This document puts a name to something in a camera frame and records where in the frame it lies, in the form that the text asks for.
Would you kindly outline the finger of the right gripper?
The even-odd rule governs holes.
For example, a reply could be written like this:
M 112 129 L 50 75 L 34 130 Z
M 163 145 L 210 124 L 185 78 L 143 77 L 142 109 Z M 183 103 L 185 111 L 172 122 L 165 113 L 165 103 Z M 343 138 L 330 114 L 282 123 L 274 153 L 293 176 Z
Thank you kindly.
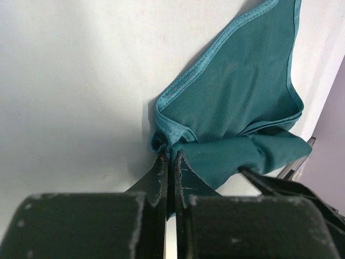
M 333 214 L 341 219 L 344 218 L 344 216 L 340 214 L 337 209 L 325 203 L 313 191 L 301 183 L 260 175 L 245 167 L 240 167 L 239 172 L 246 177 L 251 184 L 259 189 L 263 195 L 304 197 L 311 200 L 322 211 L 323 215 L 328 216 Z

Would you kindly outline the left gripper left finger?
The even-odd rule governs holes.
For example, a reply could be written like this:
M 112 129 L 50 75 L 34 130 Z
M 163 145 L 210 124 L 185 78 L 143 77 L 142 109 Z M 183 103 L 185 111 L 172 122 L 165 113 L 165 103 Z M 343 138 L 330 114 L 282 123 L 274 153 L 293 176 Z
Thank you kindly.
M 164 258 L 168 163 L 123 193 L 42 193 L 17 208 L 1 258 Z

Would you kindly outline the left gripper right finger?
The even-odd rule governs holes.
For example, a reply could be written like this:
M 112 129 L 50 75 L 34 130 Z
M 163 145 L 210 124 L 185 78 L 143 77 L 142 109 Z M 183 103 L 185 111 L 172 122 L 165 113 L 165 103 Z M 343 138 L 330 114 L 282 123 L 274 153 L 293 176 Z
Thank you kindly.
M 300 196 L 221 196 L 175 162 L 178 258 L 339 258 L 340 218 Z

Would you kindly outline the teal satin napkin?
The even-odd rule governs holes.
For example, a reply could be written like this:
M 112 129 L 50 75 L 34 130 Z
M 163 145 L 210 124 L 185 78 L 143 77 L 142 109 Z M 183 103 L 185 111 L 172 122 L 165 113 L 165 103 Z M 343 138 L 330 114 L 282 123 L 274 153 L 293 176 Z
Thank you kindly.
M 240 167 L 267 174 L 311 153 L 290 132 L 304 108 L 291 79 L 300 1 L 264 1 L 230 22 L 155 104 L 155 153 L 178 152 L 212 189 Z

